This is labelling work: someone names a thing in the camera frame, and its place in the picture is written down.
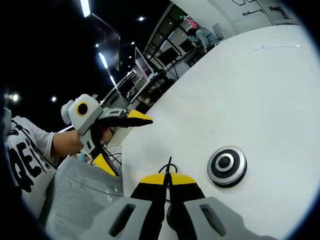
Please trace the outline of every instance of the gray mesh fabric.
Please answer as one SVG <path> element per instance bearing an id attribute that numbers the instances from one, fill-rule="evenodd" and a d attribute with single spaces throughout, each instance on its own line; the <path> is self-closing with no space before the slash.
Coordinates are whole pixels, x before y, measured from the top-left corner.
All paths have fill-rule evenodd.
<path id="1" fill-rule="evenodd" d="M 75 236 L 123 195 L 121 178 L 69 157 L 48 187 L 40 222 L 53 239 Z"/>

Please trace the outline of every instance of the desk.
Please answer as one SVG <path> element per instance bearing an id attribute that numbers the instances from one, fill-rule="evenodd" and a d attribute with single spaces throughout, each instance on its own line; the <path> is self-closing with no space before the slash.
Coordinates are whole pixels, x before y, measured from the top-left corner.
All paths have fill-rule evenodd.
<path id="1" fill-rule="evenodd" d="M 153 79 L 156 78 L 158 76 L 158 73 L 156 72 L 155 74 L 153 74 L 153 76 L 151 76 L 150 78 L 148 78 L 146 80 L 146 82 L 144 83 L 144 85 L 141 87 L 141 89 L 134 95 L 134 97 L 132 98 L 132 100 L 130 101 L 130 104 L 132 104 L 135 100 L 138 99 L 138 97 L 140 96 L 140 94 L 148 87 L 149 84 L 153 83 Z"/>
<path id="2" fill-rule="evenodd" d="M 284 239 L 316 200 L 320 183 L 320 68 L 299 26 L 280 25 L 229 38 L 186 72 L 149 110 L 154 124 L 122 143 L 124 194 L 168 163 L 242 215 L 259 235 Z M 244 179 L 219 188 L 207 162 L 235 145 Z M 159 239 L 175 240 L 167 223 Z"/>

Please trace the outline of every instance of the white t-shirt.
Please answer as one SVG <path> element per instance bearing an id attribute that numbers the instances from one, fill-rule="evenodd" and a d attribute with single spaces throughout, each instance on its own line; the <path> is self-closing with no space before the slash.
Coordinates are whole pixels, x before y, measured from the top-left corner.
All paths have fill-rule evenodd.
<path id="1" fill-rule="evenodd" d="M 16 116 L 12 120 L 22 126 L 39 151 L 51 163 L 55 163 L 56 159 L 50 156 L 55 133 L 41 130 L 24 117 Z M 21 128 L 12 121 L 11 131 L 4 144 L 16 190 L 31 213 L 38 218 L 46 200 L 47 187 L 56 170 L 43 159 Z"/>

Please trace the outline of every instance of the white wall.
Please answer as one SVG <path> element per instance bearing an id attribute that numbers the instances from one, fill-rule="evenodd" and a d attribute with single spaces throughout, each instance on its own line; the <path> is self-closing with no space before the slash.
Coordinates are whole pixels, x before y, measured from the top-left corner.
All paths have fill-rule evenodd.
<path id="1" fill-rule="evenodd" d="M 254 29 L 293 24 L 277 8 L 280 0 L 171 0 L 201 26 L 213 31 L 220 23 L 229 38 Z"/>

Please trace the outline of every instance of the window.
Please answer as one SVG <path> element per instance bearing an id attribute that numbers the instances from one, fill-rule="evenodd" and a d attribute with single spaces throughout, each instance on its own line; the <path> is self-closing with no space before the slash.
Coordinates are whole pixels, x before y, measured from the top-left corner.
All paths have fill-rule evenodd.
<path id="1" fill-rule="evenodd" d="M 178 21 L 180 19 L 180 16 L 186 16 L 186 15 L 187 14 L 176 5 L 174 5 L 168 13 L 168 16 L 170 16 L 175 21 Z"/>
<path id="2" fill-rule="evenodd" d="M 154 37 L 152 39 L 153 44 L 156 45 L 157 47 L 163 41 L 164 41 L 164 37 L 162 35 L 160 35 L 158 32 L 154 35 Z"/>
<path id="3" fill-rule="evenodd" d="M 187 34 L 185 34 L 185 32 L 182 31 L 182 29 L 179 27 L 169 37 L 169 40 L 172 42 L 172 44 L 174 44 L 182 53 L 184 51 L 179 45 L 182 44 L 187 39 L 188 39 Z"/>
<path id="4" fill-rule="evenodd" d="M 162 33 L 163 35 L 166 35 L 168 32 L 172 30 L 173 26 L 173 21 L 166 17 L 161 23 L 160 27 L 158 28 L 158 32 Z"/>

